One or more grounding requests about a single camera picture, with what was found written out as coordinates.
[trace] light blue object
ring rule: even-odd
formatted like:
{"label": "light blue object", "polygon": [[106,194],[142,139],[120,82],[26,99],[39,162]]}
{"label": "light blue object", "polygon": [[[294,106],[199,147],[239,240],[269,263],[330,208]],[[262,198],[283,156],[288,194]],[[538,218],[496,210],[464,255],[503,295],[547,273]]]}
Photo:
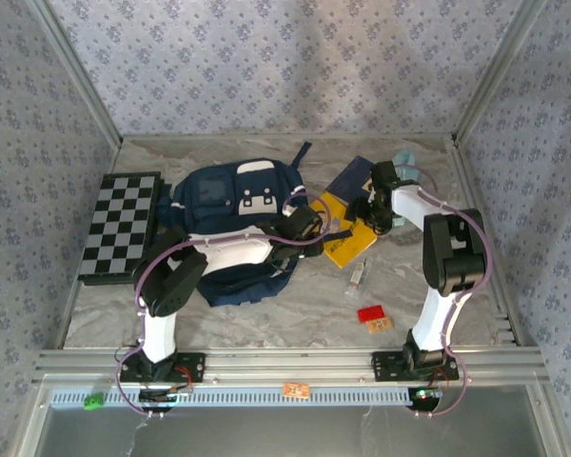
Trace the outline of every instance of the light blue object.
{"label": "light blue object", "polygon": [[[393,165],[396,166],[396,173],[402,180],[412,179],[413,181],[419,180],[419,171],[409,167],[398,167],[398,165],[415,165],[415,156],[408,149],[402,149],[398,152],[393,159]],[[403,226],[406,220],[403,217],[397,217],[393,220],[393,227]]]}

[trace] navy book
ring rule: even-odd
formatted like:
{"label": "navy book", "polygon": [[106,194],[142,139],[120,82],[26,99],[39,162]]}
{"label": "navy book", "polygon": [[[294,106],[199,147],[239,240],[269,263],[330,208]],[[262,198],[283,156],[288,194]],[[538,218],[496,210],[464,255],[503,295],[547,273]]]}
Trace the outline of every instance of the navy book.
{"label": "navy book", "polygon": [[367,198],[370,195],[370,170],[373,166],[372,162],[358,155],[325,190],[345,203],[351,203],[357,197]]}

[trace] patterned wallpaper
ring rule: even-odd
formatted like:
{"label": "patterned wallpaper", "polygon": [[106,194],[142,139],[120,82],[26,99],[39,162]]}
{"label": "patterned wallpaper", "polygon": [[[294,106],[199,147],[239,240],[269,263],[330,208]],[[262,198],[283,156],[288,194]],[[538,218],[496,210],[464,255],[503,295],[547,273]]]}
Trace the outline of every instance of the patterned wallpaper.
{"label": "patterned wallpaper", "polygon": [[0,2],[0,455],[54,340],[111,154],[25,2]]}
{"label": "patterned wallpaper", "polygon": [[121,134],[445,132],[520,0],[50,0]]}
{"label": "patterned wallpaper", "polygon": [[571,0],[550,0],[466,145],[571,431]]}

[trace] green clip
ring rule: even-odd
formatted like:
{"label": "green clip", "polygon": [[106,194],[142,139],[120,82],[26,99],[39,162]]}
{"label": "green clip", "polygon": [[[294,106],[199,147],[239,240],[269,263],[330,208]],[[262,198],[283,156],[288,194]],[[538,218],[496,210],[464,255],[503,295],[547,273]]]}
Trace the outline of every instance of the green clip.
{"label": "green clip", "polygon": [[93,411],[104,405],[104,394],[102,392],[94,393],[85,399],[83,408],[85,411]]}

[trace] red block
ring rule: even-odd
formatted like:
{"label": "red block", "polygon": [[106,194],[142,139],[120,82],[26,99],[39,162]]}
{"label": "red block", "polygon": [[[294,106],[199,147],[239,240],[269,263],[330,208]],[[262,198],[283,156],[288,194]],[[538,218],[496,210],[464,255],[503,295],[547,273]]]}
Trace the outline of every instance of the red block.
{"label": "red block", "polygon": [[358,319],[361,324],[368,321],[374,321],[375,319],[381,319],[382,317],[384,317],[384,311],[381,305],[358,309]]}

